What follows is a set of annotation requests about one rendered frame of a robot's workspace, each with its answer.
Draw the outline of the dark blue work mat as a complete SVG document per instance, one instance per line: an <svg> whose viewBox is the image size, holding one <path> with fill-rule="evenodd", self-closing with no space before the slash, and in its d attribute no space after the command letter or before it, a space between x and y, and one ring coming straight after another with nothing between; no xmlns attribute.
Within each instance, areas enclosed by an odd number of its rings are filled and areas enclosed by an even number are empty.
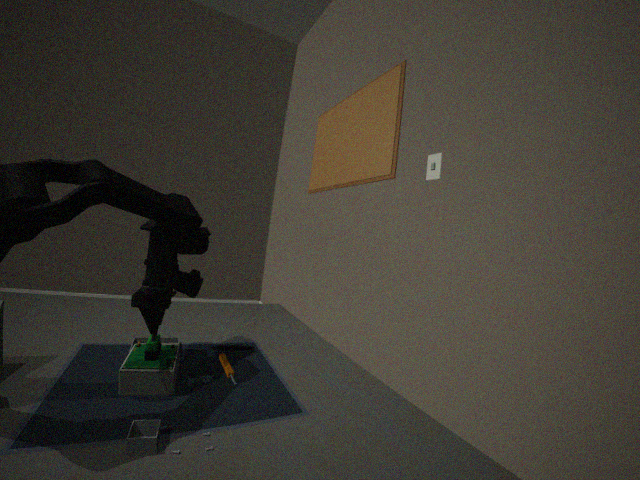
<svg viewBox="0 0 640 480"><path fill-rule="evenodd" d="M257 341L180 343L174 394L119 395L131 345L80 342L0 455L124 444L133 420L161 420L160 439L169 439L310 415ZM211 348L218 345L255 350Z"/></svg>

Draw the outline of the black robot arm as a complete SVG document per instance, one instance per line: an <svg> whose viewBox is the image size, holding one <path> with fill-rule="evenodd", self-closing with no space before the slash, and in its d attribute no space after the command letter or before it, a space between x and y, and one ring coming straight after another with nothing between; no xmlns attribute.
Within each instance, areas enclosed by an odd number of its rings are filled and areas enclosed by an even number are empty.
<svg viewBox="0 0 640 480"><path fill-rule="evenodd" d="M45 183L80 185L50 202ZM205 254L209 229L184 195L163 194L98 160L68 162L38 159L0 164L0 263L12 246L29 242L44 229L70 222L88 207L106 203L145 217L141 230L150 231L148 254ZM165 289L195 298L202 286L200 271L168 272Z"/></svg>

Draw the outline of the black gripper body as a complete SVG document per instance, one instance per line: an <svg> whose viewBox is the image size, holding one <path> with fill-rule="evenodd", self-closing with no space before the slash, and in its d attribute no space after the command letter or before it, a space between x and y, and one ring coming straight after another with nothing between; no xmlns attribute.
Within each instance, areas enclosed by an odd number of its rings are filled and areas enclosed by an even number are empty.
<svg viewBox="0 0 640 480"><path fill-rule="evenodd" d="M165 289L168 280L168 272L172 267L176 267L177 256L157 256L147 254L144 265L146 265L145 279L141 289L132 296L131 306L137 308L169 309L171 303L171 293Z"/></svg>

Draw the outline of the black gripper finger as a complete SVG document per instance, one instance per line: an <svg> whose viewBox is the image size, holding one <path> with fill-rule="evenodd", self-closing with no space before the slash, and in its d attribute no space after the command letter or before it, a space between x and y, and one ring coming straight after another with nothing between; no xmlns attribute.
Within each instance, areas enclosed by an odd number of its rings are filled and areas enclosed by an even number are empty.
<svg viewBox="0 0 640 480"><path fill-rule="evenodd" d="M175 295L176 295L176 291L173 291L173 292L171 293L171 297L173 297L173 296L175 296ZM162 312L162 315L161 315L161 321L160 321L159 325L161 325L161 324L162 324L162 322L163 322L163 321L162 321L162 319L163 319L164 314L165 314L165 310Z"/></svg>
<svg viewBox="0 0 640 480"><path fill-rule="evenodd" d="M163 309L139 308L150 334L157 334Z"/></svg>

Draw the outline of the green circuit board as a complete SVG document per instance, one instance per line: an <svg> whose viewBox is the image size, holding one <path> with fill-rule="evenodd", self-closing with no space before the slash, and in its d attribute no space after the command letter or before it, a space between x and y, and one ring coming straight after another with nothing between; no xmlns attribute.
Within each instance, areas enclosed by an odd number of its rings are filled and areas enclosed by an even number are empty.
<svg viewBox="0 0 640 480"><path fill-rule="evenodd" d="M127 369L172 369L173 365L174 365L174 359L175 359L175 354L177 351L177 345L175 345L175 348L172 348L171 345L162 345L161 344L161 350L160 350L160 355L158 356L158 360L157 361L144 361L145 355L144 355L144 351L146 350L146 344L141 344L139 348L137 348L137 344L134 346L135 348L133 348L132 352L130 353L130 356L128 357L128 359L126 360L126 363L124 363L125 365L123 366L123 368L127 368ZM171 365L170 367L166 367L166 361L168 361L167 359L172 359Z"/></svg>

